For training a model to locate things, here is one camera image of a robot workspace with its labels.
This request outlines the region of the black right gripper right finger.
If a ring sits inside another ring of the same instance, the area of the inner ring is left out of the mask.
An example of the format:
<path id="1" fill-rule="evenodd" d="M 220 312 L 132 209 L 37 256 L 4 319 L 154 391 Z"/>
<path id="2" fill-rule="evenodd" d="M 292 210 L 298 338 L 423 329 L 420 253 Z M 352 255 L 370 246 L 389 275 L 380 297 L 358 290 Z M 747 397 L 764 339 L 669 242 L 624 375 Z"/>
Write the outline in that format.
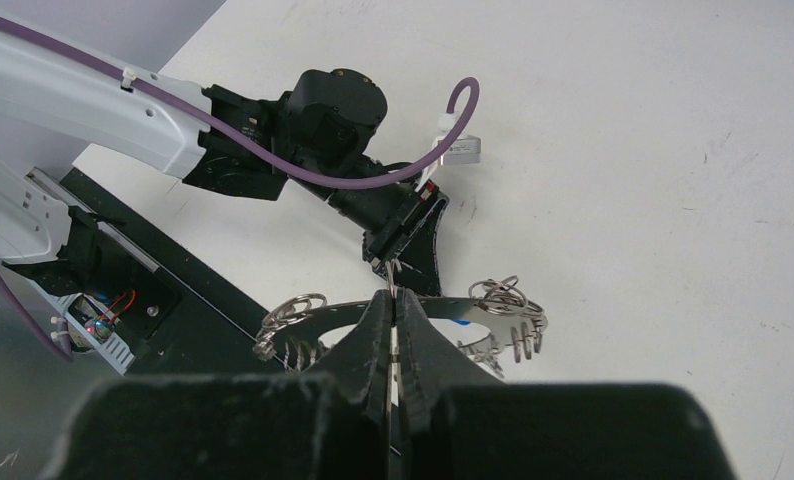
<path id="1" fill-rule="evenodd" d="M 399 335 L 414 479 L 731 479 L 704 409 L 653 383 L 506 384 L 435 328 Z"/>

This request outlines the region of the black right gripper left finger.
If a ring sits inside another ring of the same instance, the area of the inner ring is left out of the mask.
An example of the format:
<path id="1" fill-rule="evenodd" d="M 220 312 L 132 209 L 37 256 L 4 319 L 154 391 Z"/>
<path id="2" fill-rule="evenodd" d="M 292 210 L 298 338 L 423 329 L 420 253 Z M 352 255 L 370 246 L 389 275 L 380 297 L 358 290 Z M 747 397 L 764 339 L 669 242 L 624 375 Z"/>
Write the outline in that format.
<path id="1" fill-rule="evenodd" d="M 144 375 L 92 389 L 49 479 L 383 479 L 393 302 L 299 374 Z"/>

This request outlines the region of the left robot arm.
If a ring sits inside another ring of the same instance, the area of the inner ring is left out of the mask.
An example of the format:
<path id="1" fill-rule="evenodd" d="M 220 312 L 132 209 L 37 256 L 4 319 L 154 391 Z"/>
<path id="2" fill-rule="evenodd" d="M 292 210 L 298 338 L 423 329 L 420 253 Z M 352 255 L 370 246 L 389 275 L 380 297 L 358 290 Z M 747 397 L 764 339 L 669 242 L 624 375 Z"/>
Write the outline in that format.
<path id="1" fill-rule="evenodd" d="M 0 13 L 0 115 L 125 154 L 199 189 L 275 200 L 293 180 L 364 229 L 377 274 L 437 296 L 435 252 L 446 199 L 429 172 L 448 134 L 411 164 L 365 151 L 387 112 L 356 71 L 304 72 L 276 101 L 166 77 Z M 90 214 L 0 161 L 0 259 L 57 296 L 129 288 Z"/>

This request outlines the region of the round metal key ring plate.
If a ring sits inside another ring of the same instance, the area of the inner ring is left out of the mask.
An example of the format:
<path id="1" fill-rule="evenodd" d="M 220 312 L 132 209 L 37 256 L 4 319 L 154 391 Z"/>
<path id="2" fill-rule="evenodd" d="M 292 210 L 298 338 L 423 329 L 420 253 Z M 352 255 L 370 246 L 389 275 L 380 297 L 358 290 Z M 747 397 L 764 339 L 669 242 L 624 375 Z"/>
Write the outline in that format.
<path id="1" fill-rule="evenodd" d="M 383 323 L 396 329 L 392 352 L 409 350 L 398 344 L 401 333 L 409 333 L 413 325 L 429 326 L 469 360 L 502 379 L 500 356 L 508 352 L 516 363 L 532 360 L 542 351 L 548 327 L 544 308 L 518 283 L 516 275 L 489 278 L 472 283 L 465 297 L 417 296 L 413 300 L 388 285 Z M 252 351 L 263 362 L 276 361 L 285 371 L 299 374 L 338 345 L 336 340 L 326 341 L 326 336 L 350 333 L 370 306 L 369 300 L 330 304 L 319 292 L 292 297 L 262 318 Z M 452 319 L 473 323 L 460 326 Z"/>

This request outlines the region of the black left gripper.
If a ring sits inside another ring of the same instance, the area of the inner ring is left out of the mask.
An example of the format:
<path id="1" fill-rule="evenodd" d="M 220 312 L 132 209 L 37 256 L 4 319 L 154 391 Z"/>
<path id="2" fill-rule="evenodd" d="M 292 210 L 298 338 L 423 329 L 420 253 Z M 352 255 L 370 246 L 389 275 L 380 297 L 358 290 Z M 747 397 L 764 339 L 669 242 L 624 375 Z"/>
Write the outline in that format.
<path id="1" fill-rule="evenodd" d="M 379 224 L 366 228 L 362 255 L 372 269 L 398 260 L 399 286 L 418 296 L 439 297 L 442 284 L 437 257 L 437 236 L 449 197 L 433 182 L 420 191 L 400 185 L 402 196 L 379 218 Z"/>

